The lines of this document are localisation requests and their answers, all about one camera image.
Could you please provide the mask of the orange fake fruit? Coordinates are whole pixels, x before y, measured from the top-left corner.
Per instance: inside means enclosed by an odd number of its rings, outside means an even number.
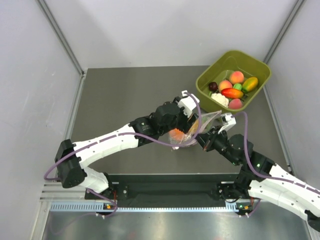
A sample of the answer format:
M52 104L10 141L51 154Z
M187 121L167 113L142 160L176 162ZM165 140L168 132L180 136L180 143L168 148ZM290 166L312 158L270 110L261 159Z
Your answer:
M180 145L185 141L185 138L186 138L186 134L177 128L171 130L168 134L169 134L169 142L172 145Z

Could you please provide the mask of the clear zip top bag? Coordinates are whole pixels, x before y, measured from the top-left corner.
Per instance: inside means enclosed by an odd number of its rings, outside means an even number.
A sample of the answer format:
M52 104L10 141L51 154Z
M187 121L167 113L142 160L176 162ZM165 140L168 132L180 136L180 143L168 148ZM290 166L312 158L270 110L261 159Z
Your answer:
M219 118L221 117L222 111L214 111L201 114L201 125L196 120L191 126L187 133L182 132L178 128L175 128L168 133L168 142L174 150L179 148L187 148L197 144L196 139L191 141L191 138L195 135L199 129L199 134L205 134L209 132L214 126L220 125Z

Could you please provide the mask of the yellow fake orange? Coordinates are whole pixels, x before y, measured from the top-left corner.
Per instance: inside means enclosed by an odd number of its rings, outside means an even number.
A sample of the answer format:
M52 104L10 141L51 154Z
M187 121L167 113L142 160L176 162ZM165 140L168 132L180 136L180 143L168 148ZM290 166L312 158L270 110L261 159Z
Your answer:
M197 119L189 129L188 134L193 136L197 132L198 127L199 127L199 120Z

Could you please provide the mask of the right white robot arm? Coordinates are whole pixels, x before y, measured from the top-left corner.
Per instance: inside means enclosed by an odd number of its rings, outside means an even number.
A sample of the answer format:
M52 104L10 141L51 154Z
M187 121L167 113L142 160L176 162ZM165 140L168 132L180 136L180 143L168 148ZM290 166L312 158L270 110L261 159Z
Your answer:
M199 134L196 140L204 151L217 151L241 167L229 194L268 201L302 218L314 230L320 230L320 191L254 151L246 135L228 137L226 131L213 130Z

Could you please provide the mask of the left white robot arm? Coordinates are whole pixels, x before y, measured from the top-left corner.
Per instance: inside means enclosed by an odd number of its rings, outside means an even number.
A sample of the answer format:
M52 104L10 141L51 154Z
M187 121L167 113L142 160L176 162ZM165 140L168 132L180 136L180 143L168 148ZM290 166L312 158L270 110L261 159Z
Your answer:
M111 133L75 143L70 139L62 141L54 159L62 187L81 186L109 198L114 191L109 176L89 166L117 152L152 143L171 130L187 133L197 119L193 111L198 103L190 97L176 97Z

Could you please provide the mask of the white fake cauliflower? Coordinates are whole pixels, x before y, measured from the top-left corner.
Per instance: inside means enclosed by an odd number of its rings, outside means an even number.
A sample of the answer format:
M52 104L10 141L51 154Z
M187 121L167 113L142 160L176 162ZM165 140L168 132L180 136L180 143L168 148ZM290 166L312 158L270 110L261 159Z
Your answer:
M211 99L216 101L217 103L221 104L222 106L224 106L225 108L228 108L229 106L229 99L226 98L224 95L222 95L221 93L212 93L211 94Z

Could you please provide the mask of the pink fake peach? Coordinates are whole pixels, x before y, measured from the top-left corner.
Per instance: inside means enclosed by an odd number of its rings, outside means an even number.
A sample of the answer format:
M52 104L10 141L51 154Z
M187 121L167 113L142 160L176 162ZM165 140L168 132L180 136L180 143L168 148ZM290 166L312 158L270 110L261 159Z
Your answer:
M243 107L243 103L239 98L232 99L229 104L228 108L232 110L238 110Z

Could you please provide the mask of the red orange fake mango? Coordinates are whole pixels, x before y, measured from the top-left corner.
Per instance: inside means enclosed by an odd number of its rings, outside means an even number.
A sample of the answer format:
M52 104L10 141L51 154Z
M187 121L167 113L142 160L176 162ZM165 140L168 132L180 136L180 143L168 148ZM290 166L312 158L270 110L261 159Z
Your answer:
M221 91L221 94L229 99L241 99L244 95L241 90L235 88L225 88Z

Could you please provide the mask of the dark red fake plum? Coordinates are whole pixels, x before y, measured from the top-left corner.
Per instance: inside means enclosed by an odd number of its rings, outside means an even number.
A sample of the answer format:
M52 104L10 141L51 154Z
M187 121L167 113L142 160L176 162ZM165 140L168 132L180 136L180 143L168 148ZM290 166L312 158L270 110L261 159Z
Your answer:
M219 86L216 82L210 82L208 84L208 89L211 91L211 92L216 92L218 90Z

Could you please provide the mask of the lower fake peach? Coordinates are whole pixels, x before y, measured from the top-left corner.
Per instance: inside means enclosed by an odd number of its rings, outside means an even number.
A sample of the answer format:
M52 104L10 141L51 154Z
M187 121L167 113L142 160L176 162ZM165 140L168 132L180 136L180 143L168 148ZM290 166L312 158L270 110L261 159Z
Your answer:
M219 85L218 85L218 91L221 93L222 92L222 90L224 90L224 89L229 89L229 88L233 88L233 84L230 82L230 81L228 81L228 80L223 80L223 81L221 81L220 83L219 83Z

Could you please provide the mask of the small green fake fruit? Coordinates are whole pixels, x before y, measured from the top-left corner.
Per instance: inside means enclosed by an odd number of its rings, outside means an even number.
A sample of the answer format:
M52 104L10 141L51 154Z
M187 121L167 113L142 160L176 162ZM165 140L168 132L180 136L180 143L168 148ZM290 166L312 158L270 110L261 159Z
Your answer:
M236 83L236 84L233 85L233 88L236 89L236 90L241 91L242 90L242 84L241 83Z

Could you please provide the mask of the upper fake peach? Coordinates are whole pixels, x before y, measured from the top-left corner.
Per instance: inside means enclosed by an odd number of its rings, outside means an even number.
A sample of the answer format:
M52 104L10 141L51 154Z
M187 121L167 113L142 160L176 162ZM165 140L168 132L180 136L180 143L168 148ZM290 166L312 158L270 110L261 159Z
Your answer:
M245 80L245 76L241 71L234 71L230 76L229 76L229 81L235 85L235 84L242 84Z

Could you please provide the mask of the yellow green fake mango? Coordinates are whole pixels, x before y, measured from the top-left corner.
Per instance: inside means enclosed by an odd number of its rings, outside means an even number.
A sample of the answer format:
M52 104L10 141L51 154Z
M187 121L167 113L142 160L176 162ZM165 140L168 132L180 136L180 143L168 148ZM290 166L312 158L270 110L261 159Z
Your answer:
M250 77L243 82L241 90L244 93L249 93L258 86L258 83L259 80L257 77Z

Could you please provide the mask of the olive green plastic bin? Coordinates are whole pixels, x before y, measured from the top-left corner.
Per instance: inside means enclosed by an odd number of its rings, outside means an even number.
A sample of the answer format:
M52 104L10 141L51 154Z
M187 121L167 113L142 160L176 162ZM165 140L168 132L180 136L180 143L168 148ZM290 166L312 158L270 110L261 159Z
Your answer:
M242 51L230 50L197 78L200 107L207 112L243 111L270 76L265 63Z

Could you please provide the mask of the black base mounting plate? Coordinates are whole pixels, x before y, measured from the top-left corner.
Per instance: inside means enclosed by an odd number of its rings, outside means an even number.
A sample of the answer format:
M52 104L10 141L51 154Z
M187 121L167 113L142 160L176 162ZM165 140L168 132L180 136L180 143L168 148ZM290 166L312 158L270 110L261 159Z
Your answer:
M227 199L249 199L253 176L239 174L111 174L102 195L121 208L221 207Z

